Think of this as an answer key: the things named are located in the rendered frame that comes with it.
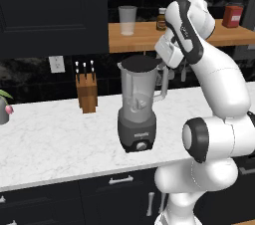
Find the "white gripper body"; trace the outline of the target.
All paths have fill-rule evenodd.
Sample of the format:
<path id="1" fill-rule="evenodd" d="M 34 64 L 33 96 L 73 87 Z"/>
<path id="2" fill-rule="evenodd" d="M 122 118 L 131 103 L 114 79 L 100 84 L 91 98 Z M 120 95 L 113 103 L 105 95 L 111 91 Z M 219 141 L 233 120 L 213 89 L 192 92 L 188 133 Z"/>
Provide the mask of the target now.
<path id="1" fill-rule="evenodd" d="M 181 50 L 169 42 L 164 36 L 159 38 L 154 49 L 165 64 L 172 69 L 177 68 L 184 58 Z"/>

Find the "black blender lid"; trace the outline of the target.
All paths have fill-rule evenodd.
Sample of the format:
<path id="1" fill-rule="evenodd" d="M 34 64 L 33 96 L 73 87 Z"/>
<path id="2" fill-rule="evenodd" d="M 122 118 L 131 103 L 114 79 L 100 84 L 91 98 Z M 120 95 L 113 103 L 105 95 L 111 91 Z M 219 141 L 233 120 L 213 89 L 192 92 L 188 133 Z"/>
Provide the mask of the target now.
<path id="1" fill-rule="evenodd" d="M 162 59 L 155 59 L 150 56 L 134 55 L 122 60 L 122 67 L 134 73 L 145 73 L 154 70 Z"/>

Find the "red jar with dark lid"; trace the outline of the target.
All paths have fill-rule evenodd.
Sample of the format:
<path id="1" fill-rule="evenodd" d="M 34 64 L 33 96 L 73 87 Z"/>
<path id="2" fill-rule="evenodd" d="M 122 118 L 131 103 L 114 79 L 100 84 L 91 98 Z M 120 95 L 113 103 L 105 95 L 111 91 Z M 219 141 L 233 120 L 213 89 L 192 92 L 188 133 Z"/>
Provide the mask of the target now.
<path id="1" fill-rule="evenodd" d="M 225 5 L 222 25 L 226 28 L 237 28 L 243 12 L 243 0 L 229 0 Z"/>

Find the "grey blender with clear jar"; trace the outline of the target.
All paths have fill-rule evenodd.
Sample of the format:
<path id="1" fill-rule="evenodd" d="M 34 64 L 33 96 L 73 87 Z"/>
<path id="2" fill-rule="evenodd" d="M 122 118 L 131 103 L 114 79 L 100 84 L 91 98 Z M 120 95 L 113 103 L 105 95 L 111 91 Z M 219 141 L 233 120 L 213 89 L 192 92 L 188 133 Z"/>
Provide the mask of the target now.
<path id="1" fill-rule="evenodd" d="M 165 99 L 168 67 L 162 61 L 154 70 L 134 73 L 118 63 L 122 75 L 123 106 L 118 112 L 118 135 L 126 152 L 152 149 L 156 136 L 155 102 Z"/>

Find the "brown glass bottle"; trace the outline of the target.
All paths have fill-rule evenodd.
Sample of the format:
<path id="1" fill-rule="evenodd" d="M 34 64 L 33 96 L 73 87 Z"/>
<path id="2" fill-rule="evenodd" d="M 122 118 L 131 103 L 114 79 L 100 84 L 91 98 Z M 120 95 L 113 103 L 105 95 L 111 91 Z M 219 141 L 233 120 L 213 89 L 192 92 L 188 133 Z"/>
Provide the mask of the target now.
<path id="1" fill-rule="evenodd" d="M 158 9 L 158 15 L 156 18 L 156 29 L 158 31 L 164 31 L 166 29 L 166 24 L 165 24 L 165 8 L 159 8 Z"/>

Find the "clear plastic cup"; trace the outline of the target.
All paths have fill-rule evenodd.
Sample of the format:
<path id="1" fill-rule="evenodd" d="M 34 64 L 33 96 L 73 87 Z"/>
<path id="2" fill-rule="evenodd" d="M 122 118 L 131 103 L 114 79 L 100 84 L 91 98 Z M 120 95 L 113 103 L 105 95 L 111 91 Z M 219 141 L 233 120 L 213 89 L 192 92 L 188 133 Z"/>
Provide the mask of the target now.
<path id="1" fill-rule="evenodd" d="M 137 8 L 131 5 L 119 7 L 120 27 L 122 35 L 131 36 L 134 33 L 136 10 Z"/>

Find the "wooden knife block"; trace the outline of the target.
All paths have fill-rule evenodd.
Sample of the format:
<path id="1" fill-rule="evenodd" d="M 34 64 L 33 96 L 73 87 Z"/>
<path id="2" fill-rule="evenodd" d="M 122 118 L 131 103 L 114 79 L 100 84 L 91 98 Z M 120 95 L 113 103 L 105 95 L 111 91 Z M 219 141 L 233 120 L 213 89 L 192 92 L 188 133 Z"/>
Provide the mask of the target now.
<path id="1" fill-rule="evenodd" d="M 77 74 L 76 88 L 80 109 L 83 113 L 94 113 L 98 106 L 97 77 L 93 73 Z"/>

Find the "dark drawer front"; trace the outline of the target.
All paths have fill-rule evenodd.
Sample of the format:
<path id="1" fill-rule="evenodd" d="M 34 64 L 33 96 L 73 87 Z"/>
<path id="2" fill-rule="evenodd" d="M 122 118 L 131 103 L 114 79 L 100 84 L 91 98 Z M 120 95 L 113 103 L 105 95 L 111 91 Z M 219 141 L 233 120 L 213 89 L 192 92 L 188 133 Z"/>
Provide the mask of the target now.
<path id="1" fill-rule="evenodd" d="M 13 220 L 18 225 L 85 225 L 79 199 L 0 209 L 0 225 Z"/>
<path id="2" fill-rule="evenodd" d="M 5 203 L 0 203 L 0 209 L 27 204 L 68 200 L 80 196 L 79 184 L 76 181 L 37 186 L 26 189 L 0 192 Z"/>
<path id="3" fill-rule="evenodd" d="M 149 185 L 152 185 L 154 168 L 128 171 L 94 178 L 86 178 L 79 181 L 81 194 L 83 196 L 94 196 L 100 194 L 119 194 L 120 196 L 138 197 L 143 194 Z M 133 177 L 132 182 L 109 185 L 109 180 Z"/>

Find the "dark base cupboard door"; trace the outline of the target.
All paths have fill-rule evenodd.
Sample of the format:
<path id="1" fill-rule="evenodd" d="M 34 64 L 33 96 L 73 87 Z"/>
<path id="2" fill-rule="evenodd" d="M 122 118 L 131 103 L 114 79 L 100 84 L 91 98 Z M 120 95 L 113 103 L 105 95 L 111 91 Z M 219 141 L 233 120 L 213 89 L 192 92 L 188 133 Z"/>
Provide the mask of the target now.
<path id="1" fill-rule="evenodd" d="M 152 215 L 147 217 L 148 192 L 138 197 L 119 194 L 84 197 L 86 225 L 153 225 L 156 216 L 155 200 L 154 193 Z"/>

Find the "pink tulip with green leaf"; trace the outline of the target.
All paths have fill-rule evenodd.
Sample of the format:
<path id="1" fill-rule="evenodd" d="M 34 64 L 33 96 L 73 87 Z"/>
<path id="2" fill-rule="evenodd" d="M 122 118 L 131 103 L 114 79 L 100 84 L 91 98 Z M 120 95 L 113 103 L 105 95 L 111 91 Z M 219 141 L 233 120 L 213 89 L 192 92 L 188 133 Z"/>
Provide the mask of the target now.
<path id="1" fill-rule="evenodd" d="M 7 99 L 13 99 L 13 97 L 8 94 L 7 92 L 0 90 L 0 98 L 4 101 L 5 103 L 5 112 L 7 114 L 11 114 L 14 112 L 13 108 L 8 104 Z"/>

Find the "grey vase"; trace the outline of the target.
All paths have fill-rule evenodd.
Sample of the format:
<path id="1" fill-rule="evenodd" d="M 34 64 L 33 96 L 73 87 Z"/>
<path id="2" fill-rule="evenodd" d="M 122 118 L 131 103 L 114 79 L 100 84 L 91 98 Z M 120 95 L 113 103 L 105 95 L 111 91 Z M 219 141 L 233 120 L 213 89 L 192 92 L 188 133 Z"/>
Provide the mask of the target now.
<path id="1" fill-rule="evenodd" d="M 0 97 L 0 125 L 9 121 L 8 104 L 7 101 Z"/>

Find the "wooden wall shelf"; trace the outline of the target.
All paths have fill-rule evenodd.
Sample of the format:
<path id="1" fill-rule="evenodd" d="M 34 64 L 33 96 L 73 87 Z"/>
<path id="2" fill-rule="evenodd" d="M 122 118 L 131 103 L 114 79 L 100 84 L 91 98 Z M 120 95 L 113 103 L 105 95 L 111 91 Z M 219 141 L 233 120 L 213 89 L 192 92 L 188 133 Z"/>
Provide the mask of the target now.
<path id="1" fill-rule="evenodd" d="M 242 46 L 255 44 L 255 32 L 244 27 L 225 28 L 221 19 L 215 20 L 213 34 L 207 42 L 216 47 Z M 134 34 L 123 36 L 119 23 L 109 24 L 110 53 L 146 52 L 153 51 L 154 45 L 162 35 L 155 29 L 154 22 L 136 22 Z"/>

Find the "white wall socket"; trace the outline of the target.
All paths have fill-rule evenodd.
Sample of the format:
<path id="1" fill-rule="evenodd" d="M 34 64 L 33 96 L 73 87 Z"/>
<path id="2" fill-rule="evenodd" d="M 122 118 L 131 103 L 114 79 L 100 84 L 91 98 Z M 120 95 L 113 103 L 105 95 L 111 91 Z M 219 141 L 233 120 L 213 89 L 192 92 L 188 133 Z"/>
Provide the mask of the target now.
<path id="1" fill-rule="evenodd" d="M 52 74 L 64 73 L 65 64 L 63 56 L 52 56 L 49 58 L 50 69 Z"/>

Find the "dark wall cupboard door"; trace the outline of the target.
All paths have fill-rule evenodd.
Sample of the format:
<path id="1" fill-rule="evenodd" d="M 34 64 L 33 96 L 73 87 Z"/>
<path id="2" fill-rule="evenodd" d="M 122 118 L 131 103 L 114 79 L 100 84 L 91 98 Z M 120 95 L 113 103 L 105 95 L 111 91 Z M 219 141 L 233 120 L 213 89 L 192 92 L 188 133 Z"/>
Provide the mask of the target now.
<path id="1" fill-rule="evenodd" d="M 108 0 L 0 0 L 0 59 L 108 50 Z"/>

